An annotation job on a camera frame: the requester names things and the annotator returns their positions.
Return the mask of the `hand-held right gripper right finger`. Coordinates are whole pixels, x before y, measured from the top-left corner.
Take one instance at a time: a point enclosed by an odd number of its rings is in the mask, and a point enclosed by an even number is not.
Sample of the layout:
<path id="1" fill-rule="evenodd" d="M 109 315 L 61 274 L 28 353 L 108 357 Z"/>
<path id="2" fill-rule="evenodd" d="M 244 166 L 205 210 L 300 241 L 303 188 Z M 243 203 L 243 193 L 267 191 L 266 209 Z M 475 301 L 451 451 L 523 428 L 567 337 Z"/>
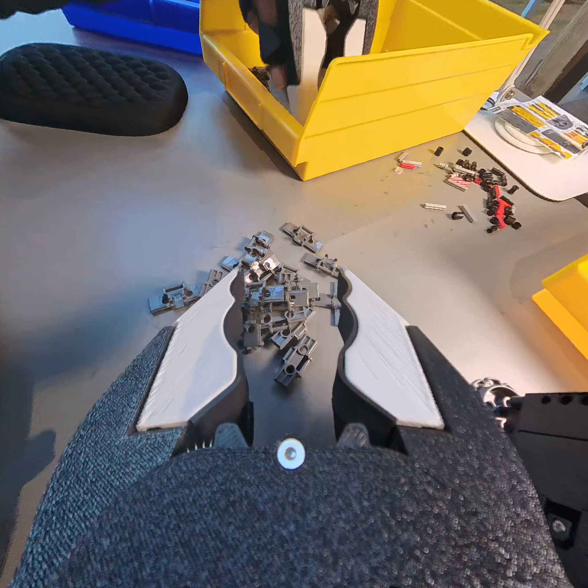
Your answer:
<path id="1" fill-rule="evenodd" d="M 445 423 L 409 335 L 409 324 L 351 270 L 337 279 L 343 346 L 332 389 L 336 439 L 362 425 L 375 446 L 402 446 L 399 427 Z"/>

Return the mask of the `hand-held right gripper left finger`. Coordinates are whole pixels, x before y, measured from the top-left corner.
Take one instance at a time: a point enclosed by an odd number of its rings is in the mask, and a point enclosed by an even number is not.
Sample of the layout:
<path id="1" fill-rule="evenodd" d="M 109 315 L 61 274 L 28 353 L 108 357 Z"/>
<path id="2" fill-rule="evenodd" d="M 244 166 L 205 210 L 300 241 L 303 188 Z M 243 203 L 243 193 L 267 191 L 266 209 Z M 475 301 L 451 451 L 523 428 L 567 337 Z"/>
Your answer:
<path id="1" fill-rule="evenodd" d="M 220 425 L 233 423 L 254 441 L 239 341 L 245 278 L 233 269 L 173 324 L 173 332 L 136 422 L 137 432 L 186 428 L 194 445 L 211 445 Z"/>

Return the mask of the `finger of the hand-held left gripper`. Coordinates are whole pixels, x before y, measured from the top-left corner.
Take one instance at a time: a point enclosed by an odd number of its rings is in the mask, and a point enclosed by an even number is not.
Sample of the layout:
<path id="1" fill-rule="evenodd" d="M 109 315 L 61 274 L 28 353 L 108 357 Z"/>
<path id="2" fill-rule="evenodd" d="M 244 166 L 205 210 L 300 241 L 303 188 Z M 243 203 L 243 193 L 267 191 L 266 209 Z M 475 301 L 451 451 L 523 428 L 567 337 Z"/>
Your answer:
<path id="1" fill-rule="evenodd" d="M 364 54 L 366 20 L 363 18 L 345 19 L 339 24 L 339 56 L 361 56 Z"/>
<path id="2" fill-rule="evenodd" d="M 288 19 L 283 93 L 289 112 L 304 125 L 318 96 L 327 33 L 319 9 L 289 8 Z"/>

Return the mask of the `yellow storage bin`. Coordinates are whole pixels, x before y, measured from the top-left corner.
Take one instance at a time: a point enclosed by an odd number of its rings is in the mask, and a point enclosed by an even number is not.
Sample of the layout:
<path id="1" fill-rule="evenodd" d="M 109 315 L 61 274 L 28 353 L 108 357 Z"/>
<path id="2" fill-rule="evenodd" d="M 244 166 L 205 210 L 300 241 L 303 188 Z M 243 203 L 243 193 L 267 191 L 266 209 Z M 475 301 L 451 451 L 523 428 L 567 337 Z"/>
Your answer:
<path id="1" fill-rule="evenodd" d="M 587 255 L 542 281 L 532 297 L 576 349 L 587 357 Z"/>
<path id="2" fill-rule="evenodd" d="M 548 31 L 490 1 L 380 1 L 371 53 L 336 58 L 304 124 L 254 77 L 238 1 L 201 1 L 203 59 L 302 180 L 464 129 Z"/>

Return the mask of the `small grey track link cluster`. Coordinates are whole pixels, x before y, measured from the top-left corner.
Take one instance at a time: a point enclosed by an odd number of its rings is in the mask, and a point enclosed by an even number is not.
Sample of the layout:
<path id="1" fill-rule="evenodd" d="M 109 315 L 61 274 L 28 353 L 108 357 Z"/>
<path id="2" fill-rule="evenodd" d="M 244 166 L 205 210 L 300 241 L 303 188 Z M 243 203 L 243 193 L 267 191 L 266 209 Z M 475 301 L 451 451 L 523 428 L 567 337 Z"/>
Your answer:
<path id="1" fill-rule="evenodd" d="M 245 301 L 242 306 L 242 349 L 253 352 L 266 342 L 283 352 L 282 367 L 275 381 L 289 389 L 310 364 L 318 342 L 307 332 L 308 321 L 317 308 L 331 313 L 331 324 L 339 325 L 341 302 L 337 282 L 331 282 L 329 293 L 320 293 L 319 285 L 289 264 L 278 260 L 271 250 L 274 235 L 258 231 L 245 245 L 240 258 L 225 256 L 220 269 L 211 269 L 199 286 L 181 282 L 159 290 L 148 299 L 152 315 L 176 311 L 199 301 L 232 270 L 245 279 Z"/>

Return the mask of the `person's left forearm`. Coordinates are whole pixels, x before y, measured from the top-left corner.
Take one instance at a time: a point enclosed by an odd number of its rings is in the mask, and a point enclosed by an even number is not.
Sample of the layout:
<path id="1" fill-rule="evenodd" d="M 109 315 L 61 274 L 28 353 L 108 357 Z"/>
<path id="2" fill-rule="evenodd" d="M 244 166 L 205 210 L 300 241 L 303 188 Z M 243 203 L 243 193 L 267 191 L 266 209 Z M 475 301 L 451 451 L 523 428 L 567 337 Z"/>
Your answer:
<path id="1" fill-rule="evenodd" d="M 1 20 L 9 19 L 16 13 L 31 15 L 61 9 L 76 1 L 1 1 Z"/>

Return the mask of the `grey desk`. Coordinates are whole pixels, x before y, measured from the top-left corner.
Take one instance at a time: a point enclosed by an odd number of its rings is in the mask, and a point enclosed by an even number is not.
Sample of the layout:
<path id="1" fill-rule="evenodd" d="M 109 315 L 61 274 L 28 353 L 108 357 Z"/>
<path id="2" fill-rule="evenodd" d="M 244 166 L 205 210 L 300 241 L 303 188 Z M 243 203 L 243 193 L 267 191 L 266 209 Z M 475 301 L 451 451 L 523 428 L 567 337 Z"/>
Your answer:
<path id="1" fill-rule="evenodd" d="M 198 58 L 73 30 L 60 11 L 1 21 L 1 53 L 32 42 L 167 63 L 189 103 L 178 126 L 118 138 L 1 124 L 1 587 L 18 569 L 65 446 L 95 402 L 180 312 L 148 299 L 201 283 L 253 233 L 328 292 L 281 232 L 316 232 L 329 256 L 422 329 L 469 382 L 517 393 L 587 390 L 587 361 L 534 304 L 544 278 L 587 253 L 587 208 L 513 198 L 522 228 L 487 235 L 481 190 L 445 185 L 466 135 L 301 181 Z"/>

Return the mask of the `blue storage bin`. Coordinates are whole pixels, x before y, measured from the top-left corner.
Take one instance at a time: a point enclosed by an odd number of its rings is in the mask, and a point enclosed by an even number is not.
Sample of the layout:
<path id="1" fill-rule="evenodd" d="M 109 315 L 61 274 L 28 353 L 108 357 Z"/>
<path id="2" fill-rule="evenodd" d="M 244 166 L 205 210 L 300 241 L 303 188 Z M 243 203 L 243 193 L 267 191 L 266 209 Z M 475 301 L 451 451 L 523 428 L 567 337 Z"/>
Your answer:
<path id="1" fill-rule="evenodd" d="M 62 12 L 85 31 L 202 55 L 199 1 L 72 1 Z"/>

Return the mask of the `black toy vehicle model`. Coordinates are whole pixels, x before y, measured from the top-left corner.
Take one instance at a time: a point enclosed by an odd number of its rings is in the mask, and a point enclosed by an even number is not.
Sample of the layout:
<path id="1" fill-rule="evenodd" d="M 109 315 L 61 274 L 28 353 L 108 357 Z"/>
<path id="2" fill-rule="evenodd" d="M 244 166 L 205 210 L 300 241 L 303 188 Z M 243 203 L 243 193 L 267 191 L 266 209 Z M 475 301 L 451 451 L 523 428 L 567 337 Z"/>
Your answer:
<path id="1" fill-rule="evenodd" d="M 587 392 L 520 396 L 491 378 L 472 386 L 517 449 L 572 585 L 587 587 Z"/>

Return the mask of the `scatter of black red pins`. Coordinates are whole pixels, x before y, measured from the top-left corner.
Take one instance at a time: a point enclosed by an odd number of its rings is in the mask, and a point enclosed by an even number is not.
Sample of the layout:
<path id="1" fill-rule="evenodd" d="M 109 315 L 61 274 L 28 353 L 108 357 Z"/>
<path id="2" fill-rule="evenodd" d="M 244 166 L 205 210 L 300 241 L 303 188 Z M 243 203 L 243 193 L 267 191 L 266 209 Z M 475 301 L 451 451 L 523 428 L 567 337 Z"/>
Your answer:
<path id="1" fill-rule="evenodd" d="M 396 173 L 404 170 L 414 171 L 420 169 L 422 162 L 408 159 L 408 151 L 402 152 L 396 159 Z M 454 162 L 435 163 L 437 169 L 445 172 L 444 182 L 446 185 L 465 193 L 472 186 L 478 186 L 484 192 L 483 211 L 488 218 L 489 225 L 486 228 L 487 234 L 493 234 L 497 231 L 504 230 L 508 227 L 519 230 L 522 224 L 515 217 L 516 205 L 509 196 L 512 196 L 518 189 L 518 185 L 513 185 L 510 189 L 503 191 L 507 187 L 508 181 L 503 170 L 492 168 L 479 168 L 475 160 L 469 160 L 467 157 L 472 154 L 472 150 L 466 148 L 462 151 L 466 159 L 458 158 Z M 437 203 L 423 203 L 423 209 L 438 210 L 445 212 L 446 205 Z M 458 205 L 458 209 L 447 214 L 454 221 L 467 219 L 471 224 L 476 222 L 476 218 L 466 205 Z"/>

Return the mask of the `yellow black sticker sheet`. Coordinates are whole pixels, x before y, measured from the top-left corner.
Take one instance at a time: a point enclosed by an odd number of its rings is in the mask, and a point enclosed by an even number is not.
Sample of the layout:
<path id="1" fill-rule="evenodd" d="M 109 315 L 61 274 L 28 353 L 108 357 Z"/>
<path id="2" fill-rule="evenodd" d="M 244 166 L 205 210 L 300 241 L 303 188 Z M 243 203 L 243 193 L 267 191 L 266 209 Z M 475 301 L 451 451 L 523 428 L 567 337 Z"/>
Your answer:
<path id="1" fill-rule="evenodd" d="M 509 99 L 487 108 L 498 135 L 511 146 L 536 155 L 572 160 L 587 152 L 587 123 L 540 96 Z"/>

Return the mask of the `white book stand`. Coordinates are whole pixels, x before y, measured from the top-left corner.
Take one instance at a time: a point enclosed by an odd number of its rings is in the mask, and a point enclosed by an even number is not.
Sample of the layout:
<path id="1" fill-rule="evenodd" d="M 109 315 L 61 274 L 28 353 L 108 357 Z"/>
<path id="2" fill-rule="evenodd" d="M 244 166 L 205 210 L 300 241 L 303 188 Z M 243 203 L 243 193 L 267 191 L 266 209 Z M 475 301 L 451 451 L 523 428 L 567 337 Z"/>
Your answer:
<path id="1" fill-rule="evenodd" d="M 517 77 L 535 49 L 513 70 L 503 85 L 492 96 L 503 102 L 513 94 L 517 99 L 530 98 L 515 86 Z M 581 87 L 557 105 L 571 108 L 571 113 L 587 120 L 587 77 Z M 534 195 L 552 202 L 587 197 L 587 155 L 564 160 L 555 154 L 538 155 L 521 151 L 505 142 L 496 132 L 489 112 L 478 114 L 465 128 L 465 134 L 477 146 L 502 164 L 511 175 Z"/>

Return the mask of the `rough wooden post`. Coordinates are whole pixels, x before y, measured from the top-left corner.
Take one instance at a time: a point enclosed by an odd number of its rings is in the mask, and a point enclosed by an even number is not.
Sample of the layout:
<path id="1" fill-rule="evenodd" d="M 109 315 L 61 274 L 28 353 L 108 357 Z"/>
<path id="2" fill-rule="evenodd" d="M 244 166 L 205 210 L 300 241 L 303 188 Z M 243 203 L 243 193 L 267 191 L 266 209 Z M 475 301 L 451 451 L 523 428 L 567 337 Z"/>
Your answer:
<path id="1" fill-rule="evenodd" d="M 528 97 L 562 102 L 587 77 L 587 1 L 565 1 L 515 81 Z"/>

